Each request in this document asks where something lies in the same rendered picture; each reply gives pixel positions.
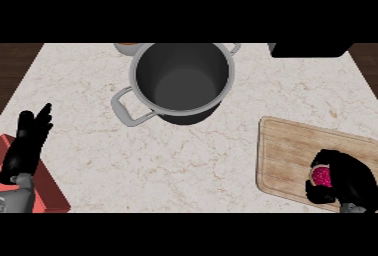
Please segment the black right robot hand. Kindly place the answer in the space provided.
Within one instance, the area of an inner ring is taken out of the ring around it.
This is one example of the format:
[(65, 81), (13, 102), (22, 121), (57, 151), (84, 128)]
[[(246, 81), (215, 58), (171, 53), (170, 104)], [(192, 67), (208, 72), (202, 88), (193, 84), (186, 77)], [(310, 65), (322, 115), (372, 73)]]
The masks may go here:
[[(331, 187), (314, 186), (311, 170), (316, 166), (328, 166)], [(348, 154), (338, 150), (322, 149), (310, 164), (305, 196), (314, 204), (339, 202), (353, 203), (366, 209), (364, 213), (378, 211), (378, 183), (369, 167)]]

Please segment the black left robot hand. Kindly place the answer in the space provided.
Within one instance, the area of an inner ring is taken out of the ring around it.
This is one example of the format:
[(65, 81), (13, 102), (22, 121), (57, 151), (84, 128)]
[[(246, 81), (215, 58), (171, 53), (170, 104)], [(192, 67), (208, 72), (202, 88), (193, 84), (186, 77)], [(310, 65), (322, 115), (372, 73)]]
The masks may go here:
[(29, 110), (19, 113), (16, 138), (7, 149), (0, 170), (0, 183), (4, 185), (16, 184), (16, 176), (20, 173), (35, 173), (41, 148), (53, 127), (50, 111), (51, 104), (47, 103), (38, 114)]

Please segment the pink cupcake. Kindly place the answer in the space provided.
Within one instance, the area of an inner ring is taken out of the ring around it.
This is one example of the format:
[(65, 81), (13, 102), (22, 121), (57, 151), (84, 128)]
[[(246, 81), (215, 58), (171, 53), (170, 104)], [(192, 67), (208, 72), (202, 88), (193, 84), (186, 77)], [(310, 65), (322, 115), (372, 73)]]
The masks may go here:
[(311, 183), (314, 186), (331, 187), (331, 172), (328, 166), (316, 166), (310, 174)]

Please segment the wooden cutting board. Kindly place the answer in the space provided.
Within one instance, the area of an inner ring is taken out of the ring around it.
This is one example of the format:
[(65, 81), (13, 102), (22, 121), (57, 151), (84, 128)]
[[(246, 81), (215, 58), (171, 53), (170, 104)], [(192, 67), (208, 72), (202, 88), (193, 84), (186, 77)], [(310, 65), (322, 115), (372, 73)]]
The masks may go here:
[(313, 204), (305, 197), (310, 164), (322, 149), (338, 150), (370, 168), (378, 181), (378, 140), (264, 116), (258, 122), (258, 189), (285, 199), (336, 212), (339, 203)]

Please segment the grey metal pot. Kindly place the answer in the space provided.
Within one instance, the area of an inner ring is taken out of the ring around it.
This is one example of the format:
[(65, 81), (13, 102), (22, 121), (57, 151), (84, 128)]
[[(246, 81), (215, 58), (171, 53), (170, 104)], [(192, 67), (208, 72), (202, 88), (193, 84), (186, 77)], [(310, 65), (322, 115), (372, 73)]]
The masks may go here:
[[(130, 86), (112, 97), (119, 121), (136, 127), (153, 116), (175, 125), (202, 122), (218, 108), (235, 80), (235, 43), (144, 43), (130, 65)], [(150, 112), (131, 118), (119, 98), (134, 95)]]

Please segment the red box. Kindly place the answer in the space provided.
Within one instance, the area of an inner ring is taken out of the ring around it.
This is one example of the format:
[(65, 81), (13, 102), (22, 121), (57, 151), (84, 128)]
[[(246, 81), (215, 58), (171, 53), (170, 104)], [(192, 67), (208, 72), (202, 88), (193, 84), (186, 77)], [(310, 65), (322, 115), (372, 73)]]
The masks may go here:
[[(0, 135), (0, 164), (3, 163), (4, 155), (15, 138), (7, 135)], [(35, 202), (34, 213), (68, 213), (71, 205), (53, 180), (50, 172), (43, 161), (38, 161), (37, 171), (34, 175), (35, 185)]]

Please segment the grey cup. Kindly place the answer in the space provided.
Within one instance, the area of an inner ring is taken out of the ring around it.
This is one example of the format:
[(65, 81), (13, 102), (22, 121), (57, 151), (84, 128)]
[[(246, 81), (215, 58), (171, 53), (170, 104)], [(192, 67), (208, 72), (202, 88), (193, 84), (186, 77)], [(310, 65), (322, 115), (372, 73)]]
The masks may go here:
[(125, 56), (133, 56), (143, 46), (142, 43), (115, 43), (113, 44), (118, 52)]

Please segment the black appliance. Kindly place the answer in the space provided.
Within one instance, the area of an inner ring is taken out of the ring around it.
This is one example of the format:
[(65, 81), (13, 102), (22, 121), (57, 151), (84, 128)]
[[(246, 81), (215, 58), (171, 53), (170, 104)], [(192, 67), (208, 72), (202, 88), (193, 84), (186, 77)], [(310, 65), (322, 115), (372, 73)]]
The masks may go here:
[(273, 58), (335, 58), (350, 47), (351, 43), (268, 43)]

